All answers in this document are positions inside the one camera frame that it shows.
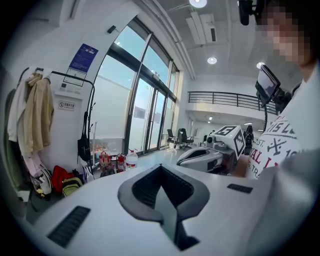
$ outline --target air conditioner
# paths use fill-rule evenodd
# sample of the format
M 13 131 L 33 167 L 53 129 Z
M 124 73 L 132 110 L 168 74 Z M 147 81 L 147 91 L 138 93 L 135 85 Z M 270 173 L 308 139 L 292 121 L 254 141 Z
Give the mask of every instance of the air conditioner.
M 215 19 L 213 14 L 191 12 L 191 17 L 185 19 L 196 45 L 206 45 L 217 41 Z

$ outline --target water bottle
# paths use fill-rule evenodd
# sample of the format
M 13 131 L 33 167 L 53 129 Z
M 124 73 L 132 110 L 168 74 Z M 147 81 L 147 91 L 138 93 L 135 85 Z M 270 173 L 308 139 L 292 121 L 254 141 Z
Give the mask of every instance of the water bottle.
M 129 153 L 126 155 L 125 159 L 125 169 L 130 170 L 137 167 L 138 155 L 134 150 L 129 149 Z

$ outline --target blue poster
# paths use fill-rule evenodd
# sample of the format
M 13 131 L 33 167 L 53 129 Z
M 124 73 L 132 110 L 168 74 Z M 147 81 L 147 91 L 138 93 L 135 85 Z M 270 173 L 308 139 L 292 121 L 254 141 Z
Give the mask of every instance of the blue poster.
M 87 73 L 97 52 L 97 49 L 83 43 L 71 61 L 69 68 Z

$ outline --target fire extinguisher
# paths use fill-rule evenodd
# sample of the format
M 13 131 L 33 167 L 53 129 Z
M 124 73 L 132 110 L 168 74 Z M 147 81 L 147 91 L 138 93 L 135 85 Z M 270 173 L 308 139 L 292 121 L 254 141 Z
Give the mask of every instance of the fire extinguisher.
M 118 173 L 122 173 L 125 170 L 125 160 L 126 160 L 126 156 L 124 154 L 118 154 L 116 156 L 117 160 L 116 160 L 116 165 L 117 165 L 117 172 Z

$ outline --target ceiling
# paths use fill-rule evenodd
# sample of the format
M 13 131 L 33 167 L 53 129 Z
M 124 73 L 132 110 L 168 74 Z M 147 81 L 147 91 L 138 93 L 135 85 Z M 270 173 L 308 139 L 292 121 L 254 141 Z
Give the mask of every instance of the ceiling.
M 205 122 L 209 121 L 209 117 L 213 117 L 211 120 L 214 124 L 226 125 L 226 126 L 241 126 L 242 129 L 247 129 L 247 123 L 252 123 L 252 128 L 254 131 L 262 130 L 264 128 L 264 121 L 252 117 L 241 116 L 236 114 L 227 113 L 212 113 L 212 112 L 201 112 L 193 111 L 196 121 Z
M 286 63 L 256 27 L 250 17 L 248 26 L 240 23 L 237 0 L 207 0 L 203 8 L 194 8 L 189 0 L 158 0 L 181 35 L 196 75 L 234 75 L 257 78 L 256 65 L 263 61 L 278 77 L 285 89 L 290 90 L 302 80 L 299 69 Z M 192 12 L 212 14 L 216 42 L 195 44 L 186 18 Z M 217 64 L 207 63 L 209 57 Z

